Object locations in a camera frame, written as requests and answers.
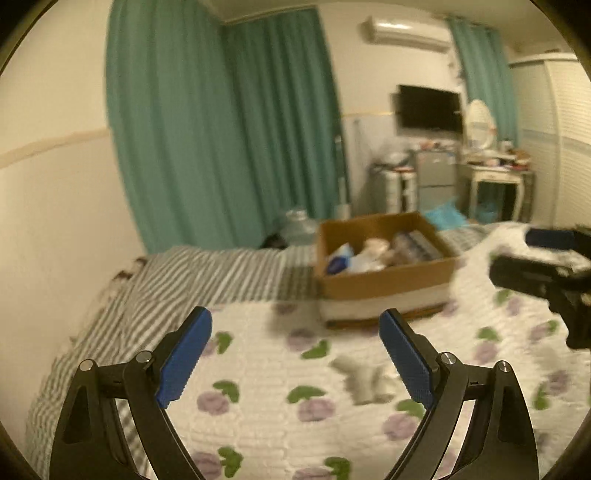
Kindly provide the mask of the floral pattern pillow pouch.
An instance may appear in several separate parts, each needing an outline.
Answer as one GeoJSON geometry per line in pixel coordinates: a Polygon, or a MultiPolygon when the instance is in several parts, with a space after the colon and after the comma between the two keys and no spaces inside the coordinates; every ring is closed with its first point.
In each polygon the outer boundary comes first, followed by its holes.
{"type": "Polygon", "coordinates": [[[444,254],[418,230],[400,232],[393,239],[394,262],[401,265],[442,260],[444,254]]]}

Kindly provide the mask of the white air conditioner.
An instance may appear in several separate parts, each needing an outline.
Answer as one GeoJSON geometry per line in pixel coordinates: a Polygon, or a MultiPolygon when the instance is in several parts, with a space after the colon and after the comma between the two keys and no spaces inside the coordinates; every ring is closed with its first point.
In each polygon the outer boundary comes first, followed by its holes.
{"type": "Polygon", "coordinates": [[[452,47],[451,34],[443,27],[412,21],[386,20],[370,16],[363,23],[370,42],[446,53],[452,47]]]}

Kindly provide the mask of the teal curtain by wardrobe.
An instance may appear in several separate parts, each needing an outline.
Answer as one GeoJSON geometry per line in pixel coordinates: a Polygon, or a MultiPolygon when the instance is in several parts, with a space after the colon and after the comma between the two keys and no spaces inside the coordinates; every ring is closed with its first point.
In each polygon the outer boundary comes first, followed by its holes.
{"type": "Polygon", "coordinates": [[[511,69],[497,29],[450,16],[452,33],[462,64],[470,101],[483,101],[497,126],[497,138],[519,143],[517,102],[511,69]]]}

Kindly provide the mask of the grey checked blanket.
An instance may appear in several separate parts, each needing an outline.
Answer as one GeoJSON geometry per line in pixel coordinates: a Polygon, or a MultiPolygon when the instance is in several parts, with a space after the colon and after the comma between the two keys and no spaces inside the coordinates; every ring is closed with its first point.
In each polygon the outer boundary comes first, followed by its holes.
{"type": "Polygon", "coordinates": [[[175,247],[148,258],[54,361],[27,421],[33,468],[48,477],[60,410],[82,360],[127,361],[200,305],[213,317],[211,341],[167,413],[206,478],[384,478],[420,414],[401,382],[390,403],[353,405],[329,362],[348,356],[381,365],[389,356],[373,329],[325,328],[314,257],[305,247],[175,247]]]}

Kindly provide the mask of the light blue knit sock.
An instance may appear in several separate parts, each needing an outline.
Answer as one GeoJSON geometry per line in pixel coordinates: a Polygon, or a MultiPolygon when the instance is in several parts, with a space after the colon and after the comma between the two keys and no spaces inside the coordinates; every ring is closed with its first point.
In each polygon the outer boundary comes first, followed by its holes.
{"type": "Polygon", "coordinates": [[[342,244],[335,252],[332,252],[328,258],[328,265],[325,268],[325,273],[328,275],[338,275],[341,273],[356,273],[358,266],[356,263],[356,253],[349,243],[342,244]]]}

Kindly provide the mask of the grey white sock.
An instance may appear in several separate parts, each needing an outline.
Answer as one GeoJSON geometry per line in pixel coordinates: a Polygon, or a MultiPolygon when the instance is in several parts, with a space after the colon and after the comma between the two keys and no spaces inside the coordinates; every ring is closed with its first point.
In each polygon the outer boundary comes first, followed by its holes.
{"type": "Polygon", "coordinates": [[[345,377],[345,388],[353,405],[386,404],[397,396],[400,376],[393,364],[370,365],[352,357],[339,356],[329,362],[345,377]]]}

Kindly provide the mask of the oval vanity mirror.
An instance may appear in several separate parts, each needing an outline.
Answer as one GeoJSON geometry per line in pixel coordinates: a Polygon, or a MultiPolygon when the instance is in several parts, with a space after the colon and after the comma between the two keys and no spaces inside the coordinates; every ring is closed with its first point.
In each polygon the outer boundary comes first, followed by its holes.
{"type": "Polygon", "coordinates": [[[486,151],[494,147],[497,125],[487,104],[480,99],[472,100],[464,116],[465,145],[473,151],[486,151]]]}

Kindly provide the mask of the small silver refrigerator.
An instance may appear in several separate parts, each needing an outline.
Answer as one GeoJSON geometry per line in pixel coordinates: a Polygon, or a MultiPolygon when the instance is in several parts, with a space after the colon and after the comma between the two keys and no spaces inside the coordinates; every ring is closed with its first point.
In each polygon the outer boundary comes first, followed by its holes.
{"type": "Polygon", "coordinates": [[[457,196],[456,155],[444,150],[414,153],[418,206],[422,212],[448,204],[457,196]]]}

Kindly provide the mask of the white dressing table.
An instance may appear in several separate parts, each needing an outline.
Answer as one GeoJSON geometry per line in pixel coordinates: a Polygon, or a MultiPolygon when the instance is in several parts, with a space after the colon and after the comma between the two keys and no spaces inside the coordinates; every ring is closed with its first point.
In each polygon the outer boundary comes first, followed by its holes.
{"type": "Polygon", "coordinates": [[[459,192],[469,220],[478,222],[485,211],[495,211],[486,223],[528,219],[535,173],[519,165],[513,155],[468,153],[458,167],[459,192]]]}

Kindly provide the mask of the white wardrobe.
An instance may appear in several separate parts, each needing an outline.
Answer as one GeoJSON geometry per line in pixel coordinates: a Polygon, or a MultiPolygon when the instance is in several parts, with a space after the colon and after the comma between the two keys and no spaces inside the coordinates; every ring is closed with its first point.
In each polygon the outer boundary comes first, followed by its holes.
{"type": "Polygon", "coordinates": [[[540,54],[510,64],[519,144],[535,176],[531,222],[590,224],[590,79],[573,54],[540,54]]]}

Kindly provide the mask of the brown cardboard box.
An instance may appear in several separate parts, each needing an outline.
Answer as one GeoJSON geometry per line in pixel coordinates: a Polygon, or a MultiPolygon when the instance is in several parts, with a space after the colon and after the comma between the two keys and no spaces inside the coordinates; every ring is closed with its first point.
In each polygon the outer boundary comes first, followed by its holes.
{"type": "Polygon", "coordinates": [[[389,308],[416,317],[433,315],[450,298],[458,255],[419,213],[375,214],[351,220],[322,222],[317,234],[315,282],[318,310],[332,329],[362,328],[377,324],[389,308]],[[421,233],[440,253],[435,260],[397,264],[379,271],[328,272],[329,256],[346,244],[360,254],[368,240],[394,241],[398,234],[421,233]]]}

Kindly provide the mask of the clear plastic water jug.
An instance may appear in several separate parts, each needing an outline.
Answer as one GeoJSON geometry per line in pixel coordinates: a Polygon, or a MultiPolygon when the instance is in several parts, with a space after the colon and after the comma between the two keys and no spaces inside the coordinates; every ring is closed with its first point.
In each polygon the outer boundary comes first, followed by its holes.
{"type": "Polygon", "coordinates": [[[287,211],[283,229],[281,229],[281,237],[286,240],[288,246],[313,245],[317,232],[318,222],[308,216],[307,210],[295,208],[287,211]]]}

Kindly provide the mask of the cream lace sock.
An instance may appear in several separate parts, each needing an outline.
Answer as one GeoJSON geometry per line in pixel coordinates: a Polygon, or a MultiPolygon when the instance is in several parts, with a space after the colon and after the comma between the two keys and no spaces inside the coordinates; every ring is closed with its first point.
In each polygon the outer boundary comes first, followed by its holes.
{"type": "Polygon", "coordinates": [[[390,260],[391,243],[382,238],[369,238],[363,242],[363,249],[351,259],[354,273],[367,273],[385,269],[390,260]]]}

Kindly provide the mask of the black wall television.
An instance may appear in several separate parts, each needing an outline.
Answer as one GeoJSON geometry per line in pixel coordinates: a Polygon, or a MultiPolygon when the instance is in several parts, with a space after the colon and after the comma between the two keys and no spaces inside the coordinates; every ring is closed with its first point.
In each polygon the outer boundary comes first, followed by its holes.
{"type": "Polygon", "coordinates": [[[463,132],[461,98],[451,91],[400,85],[397,112],[406,129],[463,132]]]}

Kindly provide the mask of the blue plastic bag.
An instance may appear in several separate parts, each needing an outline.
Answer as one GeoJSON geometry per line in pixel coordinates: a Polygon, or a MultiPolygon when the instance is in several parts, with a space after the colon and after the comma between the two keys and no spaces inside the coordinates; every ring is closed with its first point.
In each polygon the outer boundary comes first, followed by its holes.
{"type": "Polygon", "coordinates": [[[458,210],[454,200],[424,211],[422,215],[439,231],[454,230],[469,225],[468,219],[458,210]]]}

